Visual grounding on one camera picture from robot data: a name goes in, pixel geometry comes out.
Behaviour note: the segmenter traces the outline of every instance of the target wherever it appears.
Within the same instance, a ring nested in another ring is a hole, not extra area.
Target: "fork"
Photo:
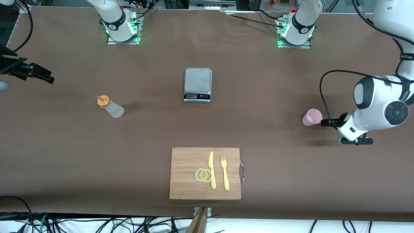
[[[226,161],[226,157],[223,155],[221,157],[221,166],[223,167],[223,173],[224,173],[224,190],[228,191],[230,189],[229,186],[229,179],[227,178],[227,161]]]

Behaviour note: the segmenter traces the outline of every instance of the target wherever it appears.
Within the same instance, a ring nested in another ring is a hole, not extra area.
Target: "wooden post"
[[[207,225],[208,208],[199,208],[185,233],[205,233]]]

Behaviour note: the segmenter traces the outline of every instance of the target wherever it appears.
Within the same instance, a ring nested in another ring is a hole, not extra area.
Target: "metal handle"
[[[244,181],[244,166],[243,166],[243,164],[241,163],[241,160],[240,160],[240,166],[241,166],[241,170],[242,170],[242,172],[243,172],[243,177],[241,178],[241,181],[240,181],[240,185],[243,183],[243,181]]]

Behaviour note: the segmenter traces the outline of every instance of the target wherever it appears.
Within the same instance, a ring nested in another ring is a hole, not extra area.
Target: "orange bottle cap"
[[[98,105],[101,108],[107,107],[111,103],[111,99],[107,95],[98,96]]]

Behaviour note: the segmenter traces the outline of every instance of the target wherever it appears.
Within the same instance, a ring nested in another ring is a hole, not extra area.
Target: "mounting plate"
[[[275,19],[274,22],[276,23],[276,25],[282,25],[282,26],[286,25],[285,20],[280,22],[279,20]],[[284,29],[276,27],[277,47],[278,48],[289,48],[289,49],[310,49],[311,48],[310,47],[311,46],[310,38],[302,45],[294,45],[294,44],[291,44],[291,43],[287,42],[287,40],[285,38],[280,36],[280,34],[282,33],[282,30],[284,30]]]

